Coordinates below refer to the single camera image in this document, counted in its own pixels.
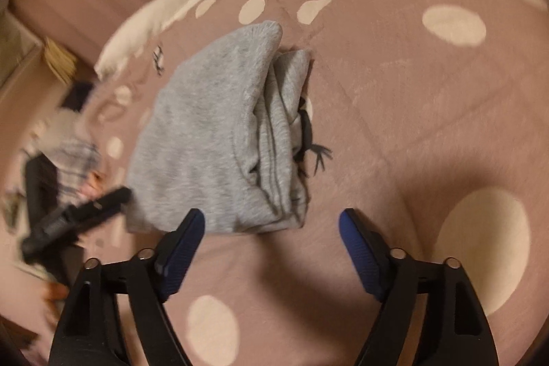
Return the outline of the beige tassel fringe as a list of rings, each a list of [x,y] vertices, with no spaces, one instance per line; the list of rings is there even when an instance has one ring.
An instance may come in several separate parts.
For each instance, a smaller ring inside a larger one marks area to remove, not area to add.
[[[73,81],[78,59],[68,49],[49,37],[45,41],[44,61],[62,84],[69,85]]]

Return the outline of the blue plaid cloth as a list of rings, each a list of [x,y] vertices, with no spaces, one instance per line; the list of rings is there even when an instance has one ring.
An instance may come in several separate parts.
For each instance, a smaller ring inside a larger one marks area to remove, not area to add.
[[[78,111],[60,108],[46,121],[34,126],[31,142],[25,147],[29,155],[44,154],[57,169],[58,202],[81,202],[81,187],[101,160],[96,146],[76,135],[80,121]]]

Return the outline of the grey New York sweatshirt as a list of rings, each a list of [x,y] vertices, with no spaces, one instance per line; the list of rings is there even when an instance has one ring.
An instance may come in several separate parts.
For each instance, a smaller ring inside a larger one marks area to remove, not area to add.
[[[130,231],[172,231],[192,208],[211,233],[302,226],[296,155],[305,50],[281,48],[267,20],[237,29],[176,68],[158,93],[128,168]]]

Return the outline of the white goose plush toy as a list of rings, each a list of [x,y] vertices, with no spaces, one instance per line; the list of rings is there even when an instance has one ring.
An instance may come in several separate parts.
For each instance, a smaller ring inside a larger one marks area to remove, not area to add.
[[[128,17],[109,38],[94,66],[101,80],[122,71],[149,39],[181,19],[201,0],[152,0]]]

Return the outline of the pink polka dot bedspread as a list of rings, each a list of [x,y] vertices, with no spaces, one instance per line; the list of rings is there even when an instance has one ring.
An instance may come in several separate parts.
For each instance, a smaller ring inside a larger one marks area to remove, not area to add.
[[[548,317],[545,0],[200,0],[101,84],[80,129],[126,180],[179,64],[250,23],[311,52],[308,209],[300,228],[209,235],[166,310],[197,365],[350,365],[375,320],[339,236],[354,207],[413,256],[463,263],[500,363]]]

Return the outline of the pink and orange clothes pile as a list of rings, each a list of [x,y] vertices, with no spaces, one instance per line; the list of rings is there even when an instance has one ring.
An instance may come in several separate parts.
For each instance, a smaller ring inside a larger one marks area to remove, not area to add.
[[[83,200],[95,200],[105,191],[105,174],[96,170],[89,171],[87,178],[79,189],[79,197]]]

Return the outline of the grey and black pillow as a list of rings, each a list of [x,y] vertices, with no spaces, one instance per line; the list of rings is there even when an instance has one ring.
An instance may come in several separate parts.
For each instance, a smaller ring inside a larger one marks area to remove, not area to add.
[[[95,84],[88,81],[76,81],[72,84],[67,95],[64,97],[59,108],[69,109],[79,113],[85,106]]]

